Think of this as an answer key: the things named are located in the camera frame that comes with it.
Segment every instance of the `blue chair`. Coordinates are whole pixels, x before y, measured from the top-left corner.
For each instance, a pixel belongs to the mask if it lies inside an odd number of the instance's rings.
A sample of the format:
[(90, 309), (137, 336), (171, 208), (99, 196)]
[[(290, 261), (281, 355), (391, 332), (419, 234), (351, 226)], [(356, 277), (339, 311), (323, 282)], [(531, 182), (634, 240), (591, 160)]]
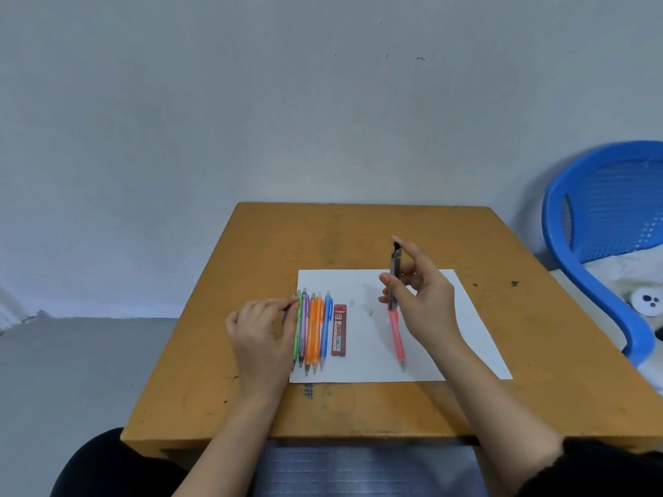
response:
[(645, 320), (583, 263), (663, 243), (663, 142), (615, 143), (577, 158), (543, 201), (543, 235), (562, 272), (620, 327), (639, 366), (654, 350)]

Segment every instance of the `chair backrest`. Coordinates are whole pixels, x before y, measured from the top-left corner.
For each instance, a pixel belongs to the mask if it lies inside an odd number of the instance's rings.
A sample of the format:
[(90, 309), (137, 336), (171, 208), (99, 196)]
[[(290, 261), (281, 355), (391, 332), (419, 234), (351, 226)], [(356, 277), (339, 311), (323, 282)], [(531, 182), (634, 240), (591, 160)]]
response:
[(663, 243), (663, 142), (604, 146), (564, 172), (564, 235), (581, 263)]

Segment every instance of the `white paper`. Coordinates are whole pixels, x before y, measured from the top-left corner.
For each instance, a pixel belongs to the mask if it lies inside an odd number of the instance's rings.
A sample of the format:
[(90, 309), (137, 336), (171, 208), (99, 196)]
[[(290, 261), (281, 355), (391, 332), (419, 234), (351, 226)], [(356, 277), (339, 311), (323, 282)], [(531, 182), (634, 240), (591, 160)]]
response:
[[(502, 379), (511, 374), (495, 346), (490, 333), (474, 308), (468, 293), (453, 270), (440, 270), (455, 287), (455, 309), (463, 338)], [(386, 304), (377, 301), (383, 284), (378, 279), (382, 270), (300, 270), (297, 289), (312, 294), (329, 291), (334, 305), (347, 305), (345, 357), (332, 356), (332, 330), (327, 334), (327, 359), (322, 371), (308, 375), (299, 363), (290, 374), (293, 383), (317, 382), (427, 382), (444, 380), (424, 348), (410, 334), (403, 322), (401, 338), (405, 350), (405, 371), (396, 359), (391, 324)]]

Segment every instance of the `black sleeve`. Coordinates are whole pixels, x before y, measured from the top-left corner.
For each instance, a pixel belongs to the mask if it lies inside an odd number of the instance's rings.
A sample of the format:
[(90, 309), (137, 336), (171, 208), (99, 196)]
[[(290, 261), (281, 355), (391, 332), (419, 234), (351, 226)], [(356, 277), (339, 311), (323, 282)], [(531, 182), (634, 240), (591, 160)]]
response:
[(663, 464), (655, 456), (635, 455), (599, 441), (567, 438), (564, 454), (518, 492), (519, 497), (547, 495), (661, 496)]

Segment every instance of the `wooden table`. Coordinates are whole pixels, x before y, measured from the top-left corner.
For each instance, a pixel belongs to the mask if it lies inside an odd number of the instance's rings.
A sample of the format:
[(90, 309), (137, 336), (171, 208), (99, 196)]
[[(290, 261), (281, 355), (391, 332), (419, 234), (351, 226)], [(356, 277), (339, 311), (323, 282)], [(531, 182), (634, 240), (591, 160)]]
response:
[[(490, 331), (509, 387), (566, 436), (663, 440), (663, 401), (487, 207), (238, 204), (128, 421), (144, 455), (203, 447), (237, 393), (225, 332), (246, 300), (294, 293), (299, 269), (388, 269), (392, 233), (453, 268)], [(289, 384), (271, 436), (471, 441), (444, 382)]]

